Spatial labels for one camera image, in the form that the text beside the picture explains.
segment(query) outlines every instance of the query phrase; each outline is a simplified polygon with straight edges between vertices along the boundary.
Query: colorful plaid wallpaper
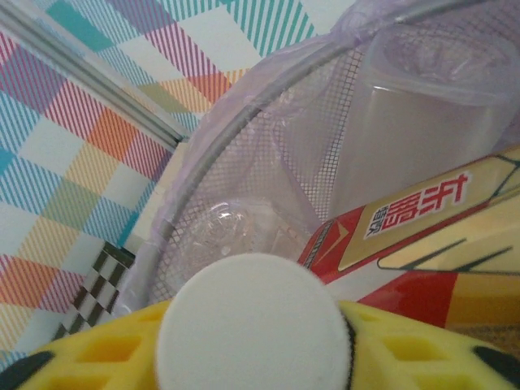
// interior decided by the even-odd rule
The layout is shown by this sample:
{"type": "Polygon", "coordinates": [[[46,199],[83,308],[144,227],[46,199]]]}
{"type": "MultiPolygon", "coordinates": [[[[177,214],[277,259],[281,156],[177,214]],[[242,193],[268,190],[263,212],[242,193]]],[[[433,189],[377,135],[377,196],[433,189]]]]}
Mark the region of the colorful plaid wallpaper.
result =
{"type": "Polygon", "coordinates": [[[0,31],[0,370],[50,340],[104,242],[126,240],[170,157],[0,31]]]}
{"type": "Polygon", "coordinates": [[[353,0],[32,0],[189,131],[273,51],[326,33],[353,0]]]}

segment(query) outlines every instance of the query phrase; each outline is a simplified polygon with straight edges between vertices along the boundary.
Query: red chinese characters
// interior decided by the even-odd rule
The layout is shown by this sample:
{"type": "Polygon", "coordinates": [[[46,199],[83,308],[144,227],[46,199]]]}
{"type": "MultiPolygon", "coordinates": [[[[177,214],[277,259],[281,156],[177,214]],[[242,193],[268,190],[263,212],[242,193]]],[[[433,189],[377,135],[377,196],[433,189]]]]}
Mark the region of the red chinese characters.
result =
{"type": "Polygon", "coordinates": [[[443,210],[448,199],[451,199],[451,204],[454,206],[462,203],[466,185],[470,182],[470,178],[469,172],[462,172],[456,177],[443,180],[437,185],[380,207],[372,215],[365,238],[398,227],[424,215],[443,210]]]}

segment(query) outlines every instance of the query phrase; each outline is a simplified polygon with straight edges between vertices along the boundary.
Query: black and white checkered strip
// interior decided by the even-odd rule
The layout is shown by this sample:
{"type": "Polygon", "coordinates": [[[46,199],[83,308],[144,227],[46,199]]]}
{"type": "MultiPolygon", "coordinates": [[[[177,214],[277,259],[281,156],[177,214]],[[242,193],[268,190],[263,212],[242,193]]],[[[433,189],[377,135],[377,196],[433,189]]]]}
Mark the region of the black and white checkered strip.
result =
{"type": "Polygon", "coordinates": [[[105,243],[54,339],[90,329],[112,319],[112,307],[119,295],[118,287],[133,259],[134,256],[128,251],[105,243]]]}

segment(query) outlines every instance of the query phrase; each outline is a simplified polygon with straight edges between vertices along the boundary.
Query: snack package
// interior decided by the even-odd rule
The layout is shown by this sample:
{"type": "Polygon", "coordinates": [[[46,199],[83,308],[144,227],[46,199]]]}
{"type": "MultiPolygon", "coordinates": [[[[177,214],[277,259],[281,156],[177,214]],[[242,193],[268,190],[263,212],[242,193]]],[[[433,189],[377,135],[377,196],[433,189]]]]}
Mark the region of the snack package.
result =
{"type": "Polygon", "coordinates": [[[326,222],[299,261],[359,301],[520,351],[520,146],[326,222]]]}

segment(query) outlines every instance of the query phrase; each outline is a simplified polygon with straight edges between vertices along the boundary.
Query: wall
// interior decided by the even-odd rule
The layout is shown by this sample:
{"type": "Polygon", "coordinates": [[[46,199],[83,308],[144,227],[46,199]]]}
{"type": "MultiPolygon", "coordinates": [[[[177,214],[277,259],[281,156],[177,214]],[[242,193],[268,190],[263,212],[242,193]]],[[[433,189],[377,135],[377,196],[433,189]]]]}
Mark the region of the wall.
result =
{"type": "Polygon", "coordinates": [[[55,332],[171,150],[0,31],[0,370],[55,332]]]}
{"type": "Polygon", "coordinates": [[[353,0],[32,0],[189,131],[273,51],[326,33],[353,0]]]}

